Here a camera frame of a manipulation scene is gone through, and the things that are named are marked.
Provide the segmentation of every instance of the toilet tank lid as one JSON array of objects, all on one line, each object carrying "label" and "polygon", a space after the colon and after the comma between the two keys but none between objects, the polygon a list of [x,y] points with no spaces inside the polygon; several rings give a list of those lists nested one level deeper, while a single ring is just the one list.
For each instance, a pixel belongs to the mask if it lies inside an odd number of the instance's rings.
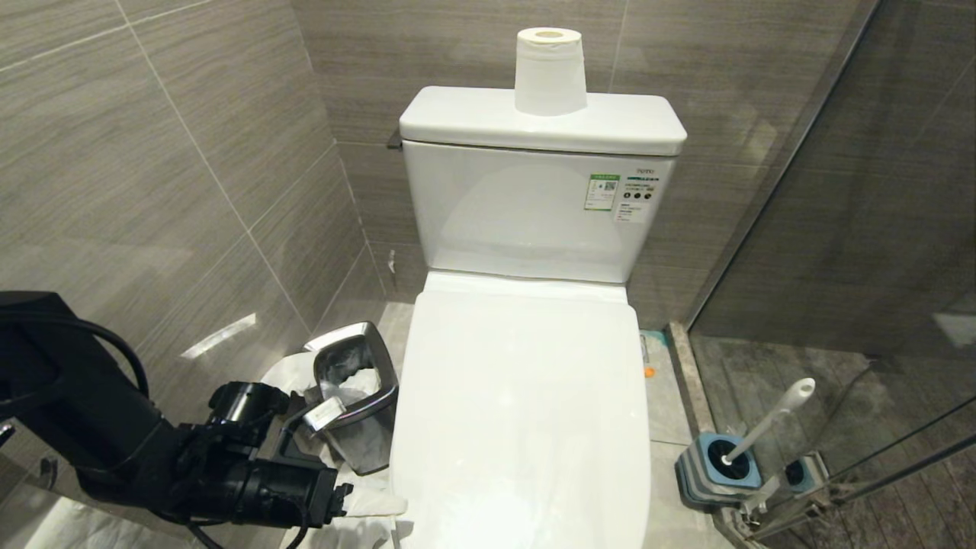
[{"label": "toilet tank lid", "polygon": [[688,134],[658,96],[587,94],[561,116],[515,109],[514,90],[427,86],[400,116],[405,140],[446,145],[676,156]]}]

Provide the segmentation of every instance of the toilet paper roll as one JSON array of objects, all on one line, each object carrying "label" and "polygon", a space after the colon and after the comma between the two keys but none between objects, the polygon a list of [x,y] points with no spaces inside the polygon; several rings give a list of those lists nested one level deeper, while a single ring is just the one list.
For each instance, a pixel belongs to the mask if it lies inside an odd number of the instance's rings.
[{"label": "toilet paper roll", "polygon": [[582,34],[568,28],[526,28],[518,32],[515,55],[515,108],[558,116],[587,106]]}]

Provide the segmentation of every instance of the toilet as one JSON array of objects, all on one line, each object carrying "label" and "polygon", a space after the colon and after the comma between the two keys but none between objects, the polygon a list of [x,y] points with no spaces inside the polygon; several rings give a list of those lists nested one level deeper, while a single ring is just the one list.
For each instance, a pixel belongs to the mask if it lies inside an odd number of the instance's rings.
[{"label": "toilet", "polygon": [[428,266],[390,456],[404,549],[638,549],[650,437],[625,283],[686,133],[660,97],[562,116],[427,87],[400,118]]}]

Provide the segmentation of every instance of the trash can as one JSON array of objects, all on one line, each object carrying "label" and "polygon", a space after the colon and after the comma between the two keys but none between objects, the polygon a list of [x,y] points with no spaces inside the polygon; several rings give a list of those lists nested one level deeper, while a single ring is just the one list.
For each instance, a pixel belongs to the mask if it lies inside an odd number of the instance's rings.
[{"label": "trash can", "polygon": [[[338,396],[346,412],[319,433],[357,475],[369,475],[389,465],[399,383],[380,331],[372,322],[333,330],[316,342],[314,373],[323,400]],[[379,388],[371,395],[344,390],[342,385],[360,370],[375,370]]]}]

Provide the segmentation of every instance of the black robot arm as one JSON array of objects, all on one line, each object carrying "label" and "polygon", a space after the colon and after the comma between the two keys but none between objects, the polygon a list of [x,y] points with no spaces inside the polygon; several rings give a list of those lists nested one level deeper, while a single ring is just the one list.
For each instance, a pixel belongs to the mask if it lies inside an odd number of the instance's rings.
[{"label": "black robot arm", "polygon": [[[136,385],[94,336],[117,348]],[[203,424],[173,426],[148,398],[136,354],[109,330],[77,318],[56,293],[0,292],[0,421],[17,419],[63,456],[93,498],[142,507],[200,530],[222,522],[321,528],[344,512],[350,485],[301,453],[285,422],[275,455],[259,459],[289,397],[261,383],[230,382],[213,394]]]}]

